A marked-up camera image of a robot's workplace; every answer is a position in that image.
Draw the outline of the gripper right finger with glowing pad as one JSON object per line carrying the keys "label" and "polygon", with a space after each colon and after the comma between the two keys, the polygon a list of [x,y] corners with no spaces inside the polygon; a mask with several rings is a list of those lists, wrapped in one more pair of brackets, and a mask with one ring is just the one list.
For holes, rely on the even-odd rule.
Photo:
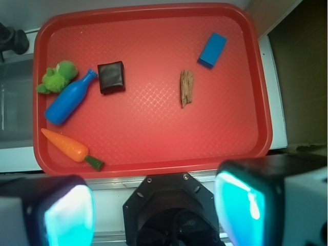
{"label": "gripper right finger with glowing pad", "polygon": [[327,245],[327,158],[269,155],[224,161],[215,209],[233,245]]}

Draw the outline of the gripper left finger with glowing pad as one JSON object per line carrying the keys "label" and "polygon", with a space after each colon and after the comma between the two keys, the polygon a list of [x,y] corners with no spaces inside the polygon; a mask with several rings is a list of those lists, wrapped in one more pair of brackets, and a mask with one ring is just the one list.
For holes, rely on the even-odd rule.
{"label": "gripper left finger with glowing pad", "polygon": [[91,245],[92,190],[77,175],[1,180],[1,245]]}

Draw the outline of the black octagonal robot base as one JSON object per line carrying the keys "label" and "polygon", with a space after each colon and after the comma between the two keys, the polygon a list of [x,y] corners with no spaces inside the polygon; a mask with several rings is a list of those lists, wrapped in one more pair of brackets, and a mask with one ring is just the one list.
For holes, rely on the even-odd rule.
{"label": "black octagonal robot base", "polygon": [[214,194],[188,173],[147,176],[122,210],[127,245],[224,245]]}

